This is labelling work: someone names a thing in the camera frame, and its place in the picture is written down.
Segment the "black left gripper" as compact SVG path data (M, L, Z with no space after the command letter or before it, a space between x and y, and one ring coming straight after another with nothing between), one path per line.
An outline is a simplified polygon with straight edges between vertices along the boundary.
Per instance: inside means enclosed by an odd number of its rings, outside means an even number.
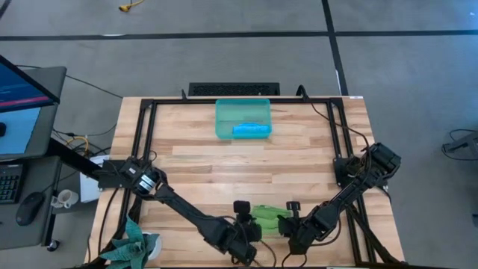
M234 227L238 229L240 239L244 242L259 242L262 239L261 225L251 221L251 205L248 201L236 200L233 202L233 210L236 214Z

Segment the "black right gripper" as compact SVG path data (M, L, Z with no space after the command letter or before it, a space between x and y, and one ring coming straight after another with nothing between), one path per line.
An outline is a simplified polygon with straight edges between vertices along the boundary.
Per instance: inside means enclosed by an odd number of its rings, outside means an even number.
M307 241L310 239L308 229L309 217L299 217L301 210L300 202L288 201L286 202L287 210L292 212L293 217L283 217L278 215L278 229L279 234L287 238L295 238L298 241Z

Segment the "green microfiber towel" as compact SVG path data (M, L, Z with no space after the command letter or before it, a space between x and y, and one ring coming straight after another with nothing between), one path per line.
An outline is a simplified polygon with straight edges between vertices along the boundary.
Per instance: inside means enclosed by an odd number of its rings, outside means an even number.
M277 208L269 205L254 205L251 215L255 218L255 222L261 226L263 235L279 234L279 219L281 217L290 217L290 211L284 208Z

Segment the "blue microfiber towel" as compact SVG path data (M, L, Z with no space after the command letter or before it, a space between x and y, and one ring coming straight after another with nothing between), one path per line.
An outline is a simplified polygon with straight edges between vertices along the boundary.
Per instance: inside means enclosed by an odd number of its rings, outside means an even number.
M270 125L258 123L242 123L232 127L233 138L237 139L262 139L269 137L272 128Z

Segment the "teal translucent plastic basket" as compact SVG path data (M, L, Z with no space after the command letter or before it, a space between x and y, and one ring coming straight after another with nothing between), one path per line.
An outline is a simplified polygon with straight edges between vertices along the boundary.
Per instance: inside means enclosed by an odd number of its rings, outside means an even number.
M269 99L218 99L215 103L215 133L222 140L236 140L232 127L242 123L270 125Z

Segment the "white round bowl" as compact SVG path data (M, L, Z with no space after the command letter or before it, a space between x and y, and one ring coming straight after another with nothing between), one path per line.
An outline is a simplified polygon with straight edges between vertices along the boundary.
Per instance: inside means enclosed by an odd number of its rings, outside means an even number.
M156 259L161 253L162 239L159 234L151 232L143 232L143 238L146 244L147 260Z

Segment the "dark green cloth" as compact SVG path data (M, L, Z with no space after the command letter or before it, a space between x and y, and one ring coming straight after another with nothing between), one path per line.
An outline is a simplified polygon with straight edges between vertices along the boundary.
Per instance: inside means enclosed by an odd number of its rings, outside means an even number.
M125 239L112 239L113 250L100 255L110 262L107 269L144 269L160 239L159 234L143 233L137 223L127 217Z

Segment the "white mug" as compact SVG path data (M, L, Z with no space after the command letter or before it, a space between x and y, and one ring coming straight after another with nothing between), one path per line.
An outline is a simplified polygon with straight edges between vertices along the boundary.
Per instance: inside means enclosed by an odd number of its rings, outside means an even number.
M50 206L53 208L71 208L79 200L79 195L71 190L62 190L56 197L52 197Z

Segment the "black desk support bar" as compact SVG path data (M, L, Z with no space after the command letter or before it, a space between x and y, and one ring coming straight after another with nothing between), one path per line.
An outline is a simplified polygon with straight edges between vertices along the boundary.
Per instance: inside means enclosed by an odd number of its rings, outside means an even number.
M54 138L49 140L46 156L57 156L63 163L69 165L84 175L95 180L98 179L98 176L95 174L97 170L101 170L101 167L98 164L95 164L90 159L79 155Z

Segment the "black computer mouse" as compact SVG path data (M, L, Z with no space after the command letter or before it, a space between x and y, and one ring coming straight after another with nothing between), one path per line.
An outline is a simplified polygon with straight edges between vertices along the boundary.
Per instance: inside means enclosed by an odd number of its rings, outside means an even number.
M30 225L37 216L44 202L43 192L33 192L20 203L16 212L16 223L19 226Z

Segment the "grey desk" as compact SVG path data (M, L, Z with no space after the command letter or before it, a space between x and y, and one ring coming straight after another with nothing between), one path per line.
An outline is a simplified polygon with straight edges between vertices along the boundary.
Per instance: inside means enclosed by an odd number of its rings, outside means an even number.
M22 191L18 203L0 204L0 250L50 244L55 225L55 214L50 206L58 186L61 162L58 157L9 161L0 165L22 164L24 167ZM28 226L16 223L20 203L33 192L43 192L44 202L34 221Z

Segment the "black backlit keyboard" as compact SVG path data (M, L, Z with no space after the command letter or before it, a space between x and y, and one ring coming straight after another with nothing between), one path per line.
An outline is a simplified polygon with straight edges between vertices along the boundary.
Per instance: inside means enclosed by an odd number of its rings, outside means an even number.
M22 164L0 165L0 204L18 203L23 184Z

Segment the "computer monitor with blue screen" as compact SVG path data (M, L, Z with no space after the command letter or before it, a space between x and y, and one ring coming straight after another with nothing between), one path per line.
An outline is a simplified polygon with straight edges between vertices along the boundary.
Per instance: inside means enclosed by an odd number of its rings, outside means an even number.
M47 153L66 67L22 70L0 55L0 161Z

